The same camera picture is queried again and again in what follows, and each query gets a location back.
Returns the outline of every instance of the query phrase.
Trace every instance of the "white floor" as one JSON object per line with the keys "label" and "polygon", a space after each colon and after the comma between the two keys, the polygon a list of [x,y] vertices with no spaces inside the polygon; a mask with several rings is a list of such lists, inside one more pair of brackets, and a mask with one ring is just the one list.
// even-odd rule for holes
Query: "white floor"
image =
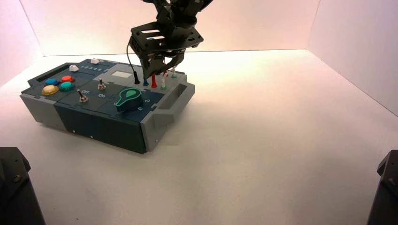
{"label": "white floor", "polygon": [[42,126],[19,98],[86,58],[46,57],[0,88],[0,145],[29,160],[47,224],[366,223],[398,118],[310,52],[187,53],[196,94],[145,155]]}

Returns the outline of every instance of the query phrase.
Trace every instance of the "blue button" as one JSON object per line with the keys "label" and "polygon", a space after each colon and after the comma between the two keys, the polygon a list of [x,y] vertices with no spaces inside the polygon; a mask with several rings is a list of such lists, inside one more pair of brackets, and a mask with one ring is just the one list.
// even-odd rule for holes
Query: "blue button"
{"label": "blue button", "polygon": [[59,82],[53,78],[46,80],[46,85],[58,85],[58,83]]}

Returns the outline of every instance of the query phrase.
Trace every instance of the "control panel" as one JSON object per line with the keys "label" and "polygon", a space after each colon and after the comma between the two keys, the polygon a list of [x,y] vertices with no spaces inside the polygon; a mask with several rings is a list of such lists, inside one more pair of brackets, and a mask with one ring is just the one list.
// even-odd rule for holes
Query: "control panel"
{"label": "control panel", "polygon": [[156,147],[195,86],[181,72],[146,80],[141,66],[132,67],[100,59],[65,63],[29,80],[21,99],[37,122],[144,154]]}

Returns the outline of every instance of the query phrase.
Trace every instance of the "black cable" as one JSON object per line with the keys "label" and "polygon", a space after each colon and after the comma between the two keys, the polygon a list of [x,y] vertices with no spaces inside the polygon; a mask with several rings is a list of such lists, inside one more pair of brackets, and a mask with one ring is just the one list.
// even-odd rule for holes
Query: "black cable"
{"label": "black cable", "polygon": [[129,42],[127,43],[126,55],[127,55],[127,59],[129,60],[130,67],[131,67],[131,69],[133,70],[133,74],[134,74],[134,83],[135,83],[135,84],[139,84],[139,83],[141,83],[141,82],[140,82],[139,79],[138,79],[137,72],[135,71],[133,65],[131,64],[130,57],[129,57],[130,40],[129,40]]}

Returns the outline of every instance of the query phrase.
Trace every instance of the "white backdrop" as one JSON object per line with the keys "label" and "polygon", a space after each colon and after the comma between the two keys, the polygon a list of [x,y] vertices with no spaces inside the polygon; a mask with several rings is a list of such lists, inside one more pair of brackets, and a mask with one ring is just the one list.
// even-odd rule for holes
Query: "white backdrop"
{"label": "white backdrop", "polygon": [[19,0],[0,0],[0,87],[41,54]]}
{"label": "white backdrop", "polygon": [[[132,27],[155,21],[139,0],[21,0],[44,55],[124,53]],[[195,51],[303,49],[319,0],[215,0],[198,15]]]}
{"label": "white backdrop", "polygon": [[398,115],[398,2],[321,0],[308,49]]}

